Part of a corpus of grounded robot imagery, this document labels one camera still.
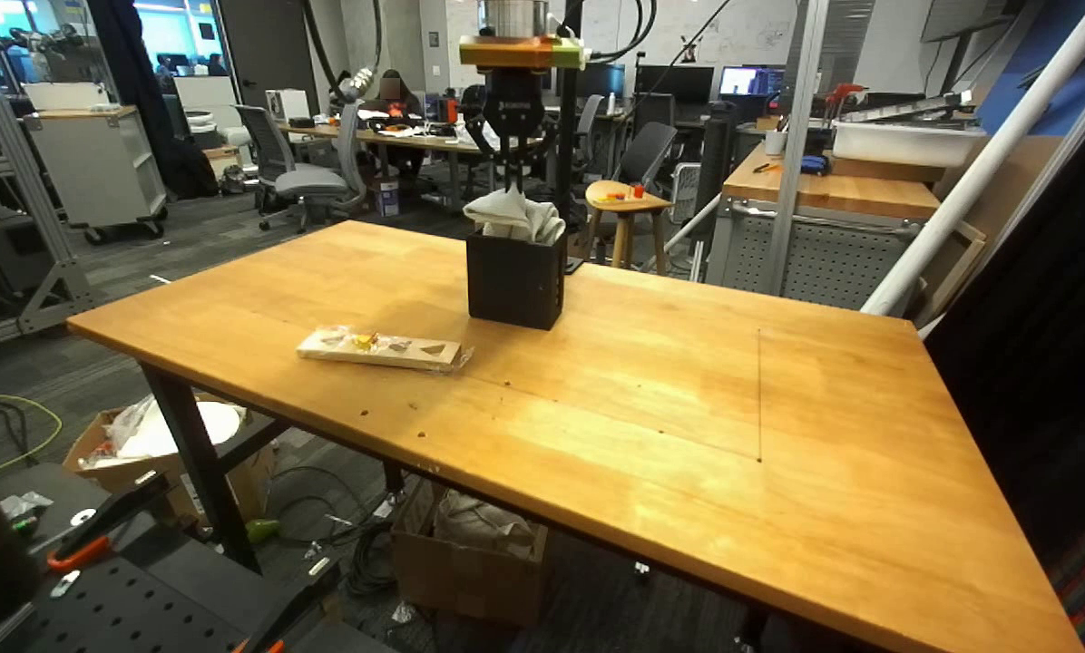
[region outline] office chair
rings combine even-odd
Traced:
[[[677,124],[677,100],[665,90],[638,90],[630,100],[630,129],[638,135],[647,124]]]
[[[576,120],[576,145],[573,145],[573,172],[586,172],[591,168],[591,125],[599,124],[605,94],[586,94]]]
[[[285,201],[300,201],[297,231],[306,231],[307,216],[313,216],[313,200],[357,201],[366,195],[366,186],[361,186],[360,164],[357,164],[357,149],[360,149],[357,105],[343,105],[343,111],[342,111],[342,129],[337,129],[342,169],[297,164],[285,135],[272,124],[263,105],[239,105],[239,114],[249,129],[249,149],[255,149],[255,164],[257,164],[257,188],[255,188],[257,212],[274,212]]]
[[[661,200],[655,169],[672,154],[677,129],[672,124],[647,124],[622,151],[622,164],[611,176],[591,182],[585,188],[586,205],[586,244],[585,253],[601,261],[605,244],[613,238],[613,264],[630,264],[630,231],[638,212],[653,212],[653,253],[655,273],[665,273],[665,209],[669,200]]]

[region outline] computer monitor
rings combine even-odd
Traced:
[[[721,65],[717,105],[733,114],[759,120],[788,90],[784,65]]]
[[[625,65],[622,60],[591,60],[582,70],[576,94],[613,94],[625,97]]]
[[[638,90],[676,94],[677,105],[710,105],[710,65],[638,65]]]
[[[761,97],[774,100],[784,94],[780,65],[727,65],[717,76],[717,100]]]

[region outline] cardboard box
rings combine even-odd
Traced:
[[[80,435],[75,443],[65,451],[61,466],[84,478],[93,478],[105,494],[128,494],[134,487],[139,475],[144,472],[163,472],[170,478],[170,509],[175,518],[182,527],[201,527],[202,518],[202,504],[182,466],[178,455],[144,455],[144,459],[129,459],[129,465],[107,465],[107,466],[84,466],[84,459],[93,459],[103,451],[107,451],[107,435],[105,423],[116,416],[121,409],[105,409],[98,413]],[[263,478],[272,472],[272,453],[262,451],[249,459],[242,459],[239,466],[231,466],[226,475],[242,518],[262,518],[263,515]]]
[[[439,494],[439,481],[413,481],[394,509],[390,561],[400,598],[474,620],[536,625],[549,529],[533,527],[525,559],[439,539],[432,535]]]

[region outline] stool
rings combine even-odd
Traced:
[[[672,205],[669,200],[643,193],[636,195],[630,186],[622,182],[591,182],[585,188],[585,205],[586,205],[586,253],[591,253],[591,238],[599,231],[599,212],[613,212],[618,216],[618,231],[613,231],[613,264],[618,269],[630,269],[636,261],[636,216],[638,212],[653,212],[653,253],[655,253],[655,273],[665,274],[665,209]]]

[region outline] machine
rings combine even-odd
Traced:
[[[505,188],[522,188],[525,159],[553,141],[544,129],[544,76],[585,70],[582,38],[554,36],[544,0],[481,0],[481,29],[461,38],[461,60],[486,76],[481,94],[464,94],[464,125],[505,169]]]

